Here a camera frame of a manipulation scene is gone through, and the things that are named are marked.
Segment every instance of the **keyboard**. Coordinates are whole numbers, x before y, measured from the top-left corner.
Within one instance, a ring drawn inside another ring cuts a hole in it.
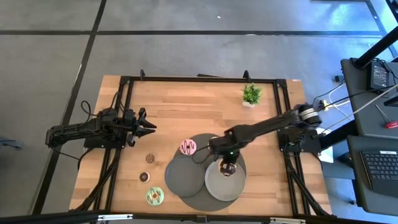
[[[362,151],[372,191],[398,197],[398,151]]]

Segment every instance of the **pink donut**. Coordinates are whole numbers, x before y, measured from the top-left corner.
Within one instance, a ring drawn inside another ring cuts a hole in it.
[[[181,142],[180,152],[185,155],[192,155],[197,150],[197,144],[191,140],[186,139]]]

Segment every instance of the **potted plant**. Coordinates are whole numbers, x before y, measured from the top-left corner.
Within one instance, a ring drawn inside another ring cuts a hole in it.
[[[252,108],[259,104],[261,96],[261,88],[255,87],[252,83],[250,86],[245,85],[243,89],[243,106]]]

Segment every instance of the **white pot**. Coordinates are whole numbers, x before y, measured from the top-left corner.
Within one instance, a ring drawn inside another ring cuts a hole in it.
[[[243,106],[247,106],[248,108],[252,108],[252,107],[255,106],[255,105],[252,105],[252,104],[250,104],[249,102],[246,102],[246,101],[244,101],[244,102],[242,103],[242,105],[243,105]]]

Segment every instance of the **gray plate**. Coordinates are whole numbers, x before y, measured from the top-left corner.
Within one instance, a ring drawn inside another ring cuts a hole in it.
[[[205,174],[205,183],[209,193],[224,202],[237,199],[244,189],[246,174],[242,167],[236,164],[236,171],[233,175],[226,177],[219,172],[221,159],[210,164]]]
[[[197,149],[200,149],[203,146],[207,146],[210,138],[212,138],[212,137],[218,137],[218,136],[215,134],[198,134],[190,139],[194,140],[197,144]],[[199,151],[195,155],[195,160],[201,161],[208,154],[209,154],[209,150],[207,150],[207,149]],[[182,153],[180,152],[180,149],[177,149],[174,157],[177,157],[180,155],[182,155]],[[203,167],[205,168],[205,170],[212,162],[214,162],[213,156],[210,156],[209,158],[206,159],[206,161],[202,164]],[[245,171],[245,173],[246,173],[246,166],[244,164],[242,155],[240,155],[238,158],[238,164],[243,168],[243,171]],[[230,206],[235,201],[235,200],[232,200],[229,202],[224,202],[224,201],[214,198],[207,190],[205,184],[203,184],[201,189],[196,194],[189,196],[189,197],[180,197],[180,198],[189,207],[194,208],[199,211],[204,211],[204,212],[215,212],[215,211],[224,209],[224,208]]]
[[[164,173],[171,192],[188,197],[197,193],[205,181],[205,169],[192,161],[191,156],[177,156],[167,165]]]

